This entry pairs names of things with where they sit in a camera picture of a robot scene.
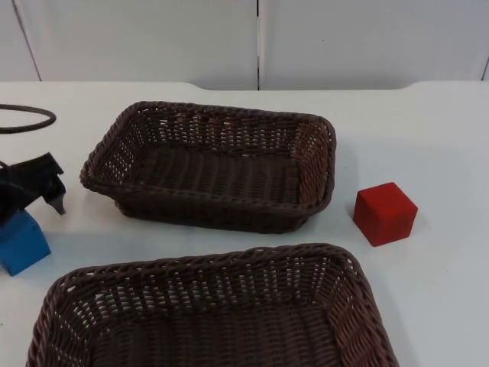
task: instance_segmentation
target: white table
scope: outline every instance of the white table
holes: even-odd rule
[[[170,100],[311,112],[338,134],[336,188],[297,232],[259,235],[143,222],[85,190],[79,171],[123,108]],[[67,214],[28,211],[52,255],[18,276],[0,273],[0,365],[23,365],[49,286],[75,268],[331,242],[360,261],[400,365],[487,364],[489,343],[489,83],[418,83],[388,91],[217,92],[185,83],[0,83],[0,101],[53,110],[55,125],[0,135],[0,159],[50,151],[65,170]],[[28,118],[0,112],[0,125]],[[395,181],[418,205],[412,235],[372,248],[351,221],[357,190]]]

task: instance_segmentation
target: rectangular basket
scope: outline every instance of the rectangular basket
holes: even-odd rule
[[[315,115],[139,102],[80,178],[127,216],[288,232],[331,200],[335,146],[334,128]]]
[[[48,291],[27,367],[398,366],[333,245],[84,268]]]

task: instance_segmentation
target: wicker basket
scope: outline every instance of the wicker basket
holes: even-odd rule
[[[334,128],[315,115],[139,102],[91,153],[81,181],[127,216],[287,232],[331,200],[335,146]]]
[[[397,366],[367,279],[332,245],[84,268],[56,281],[28,367]]]

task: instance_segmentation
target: basket rim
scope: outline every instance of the basket rim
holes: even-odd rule
[[[164,102],[164,101],[141,101],[132,104],[127,107],[115,120],[115,123],[111,126],[108,132],[104,135],[103,139],[96,145],[95,149],[90,153],[88,159],[80,173],[80,180],[82,185],[94,192],[100,193],[102,195],[107,195],[112,197],[111,194],[117,193],[132,193],[139,194],[143,193],[145,196],[148,192],[152,195],[158,195],[159,197],[168,197],[171,199],[181,199],[181,200],[199,200],[200,202],[205,202],[208,204],[218,203],[220,205],[225,204],[231,208],[243,209],[259,209],[261,213],[264,211],[266,213],[279,213],[284,216],[290,217],[301,217],[310,216],[317,212],[325,209],[332,198],[332,191],[335,186],[334,181],[334,171],[335,171],[335,159],[329,160],[331,164],[328,164],[327,177],[325,179],[325,189],[320,198],[314,202],[309,203],[273,203],[267,200],[255,200],[250,198],[234,198],[229,196],[215,195],[210,193],[201,193],[198,191],[191,190],[175,190],[166,187],[151,186],[147,184],[134,184],[134,183],[116,183],[100,180],[95,173],[96,167],[99,165],[100,161],[107,156],[114,144],[117,144],[118,133],[121,129],[126,127],[131,123],[131,117],[134,113],[141,108],[175,108],[175,109],[185,109],[188,107],[201,107],[207,109],[218,109],[223,112],[229,111],[233,113],[241,113],[243,115],[253,114],[259,112],[263,116],[287,116],[293,117],[295,119],[302,119],[304,122],[320,122],[322,123],[329,135],[331,136],[330,144],[328,145],[328,156],[334,158],[336,149],[336,135],[335,129],[331,122],[322,116],[313,115],[309,113],[299,113],[299,112],[274,112],[266,111],[261,109],[246,109],[242,107],[232,107],[232,106],[215,106],[215,105],[201,105],[196,103],[187,102]]]
[[[219,268],[229,266],[230,260],[242,261],[250,258],[252,262],[263,260],[276,260],[287,257],[319,257],[334,255],[348,263],[350,271],[345,272],[345,276],[355,277],[358,281],[355,283],[361,294],[357,294],[362,299],[362,305],[365,306],[369,316],[368,328],[380,340],[380,346],[384,349],[384,356],[387,358],[388,366],[398,366],[389,337],[382,323],[382,318],[374,300],[374,295],[368,279],[358,260],[347,250],[336,245],[326,243],[303,243],[299,245],[282,245],[277,247],[255,247],[244,251],[227,252],[214,255],[197,255],[184,256],[181,258],[162,258],[151,261],[135,261],[129,263],[118,263],[111,265],[99,265],[86,268],[79,268],[58,278],[49,288],[44,298],[43,306],[40,310],[39,317],[34,324],[33,339],[28,351],[27,366],[34,367],[36,359],[42,348],[47,344],[47,333],[49,331],[51,320],[55,314],[55,303],[62,299],[62,296],[73,286],[80,282],[93,279],[94,277],[103,278],[104,281],[110,281],[114,278],[124,280],[128,272],[134,270],[140,273],[167,274],[172,271],[182,271],[186,267],[198,265],[199,270]]]

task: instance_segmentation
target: white wall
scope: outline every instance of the white wall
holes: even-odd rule
[[[257,88],[256,0],[16,0],[42,80]]]
[[[37,80],[11,0],[0,0],[0,80]]]
[[[262,89],[480,80],[488,0],[261,0]]]

